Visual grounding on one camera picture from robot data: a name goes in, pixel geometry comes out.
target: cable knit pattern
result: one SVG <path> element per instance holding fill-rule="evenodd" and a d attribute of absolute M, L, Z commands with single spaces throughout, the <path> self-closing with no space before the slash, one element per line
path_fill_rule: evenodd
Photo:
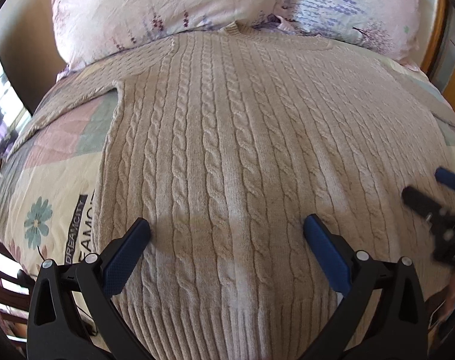
<path fill-rule="evenodd" d="M 445 286 L 400 198 L 412 184 L 455 210 L 433 177 L 450 164 L 432 99 L 370 55 L 237 25 L 182 33 L 61 81 L 20 141 L 113 87 L 92 237 L 99 251 L 149 220 L 113 302 L 157 359 L 298 358 L 336 307 L 303 238 L 312 212 L 355 250 L 412 257 L 425 297 Z"/>

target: screw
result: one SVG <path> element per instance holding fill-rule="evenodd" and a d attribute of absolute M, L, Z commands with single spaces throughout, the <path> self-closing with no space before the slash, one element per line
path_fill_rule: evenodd
<path fill-rule="evenodd" d="M 88 254 L 84 261 L 87 262 L 88 264 L 95 263 L 97 261 L 97 254 L 95 253 Z"/>
<path fill-rule="evenodd" d="M 368 254 L 368 252 L 366 252 L 366 251 L 361 251 L 361 250 L 357 251 L 357 252 L 356 252 L 356 257 L 357 257 L 359 260 L 361 260 L 361 261 L 367 261 L 367 260 L 369 260 L 369 254 Z"/>
<path fill-rule="evenodd" d="M 454 231 L 452 229 L 446 230 L 443 234 L 444 241 L 449 241 L 452 237 L 454 237 Z"/>
<path fill-rule="evenodd" d="M 411 265 L 412 265 L 412 260 L 411 260 L 409 257 L 406 257 L 406 256 L 404 256 L 403 258 L 401 258 L 401 262 L 402 262 L 405 266 L 411 266 Z"/>
<path fill-rule="evenodd" d="M 43 268 L 49 268 L 52 265 L 51 259 L 46 259 L 43 261 Z"/>

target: blue flower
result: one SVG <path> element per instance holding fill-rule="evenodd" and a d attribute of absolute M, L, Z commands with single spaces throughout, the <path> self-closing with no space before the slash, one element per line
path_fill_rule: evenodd
<path fill-rule="evenodd" d="M 45 221 L 52 216 L 52 205 L 49 204 L 49 199 L 43 201 L 39 196 L 37 202 L 31 206 L 31 210 L 27 213 L 27 218 L 24 221 L 24 227 L 27 228 L 24 238 L 27 240 L 27 247 L 36 249 L 41 245 L 41 235 L 46 237 L 49 234 L 49 227 Z"/>

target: wall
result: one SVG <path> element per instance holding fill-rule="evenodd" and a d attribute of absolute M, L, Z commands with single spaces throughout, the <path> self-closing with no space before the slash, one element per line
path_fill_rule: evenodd
<path fill-rule="evenodd" d="M 65 63 L 52 30 L 50 0 L 7 0 L 0 10 L 0 60 L 14 90 L 34 111 Z"/>

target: window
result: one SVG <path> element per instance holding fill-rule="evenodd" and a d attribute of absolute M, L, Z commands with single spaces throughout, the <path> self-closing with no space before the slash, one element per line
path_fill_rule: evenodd
<path fill-rule="evenodd" d="M 0 158 L 9 152 L 30 118 L 0 62 Z"/>

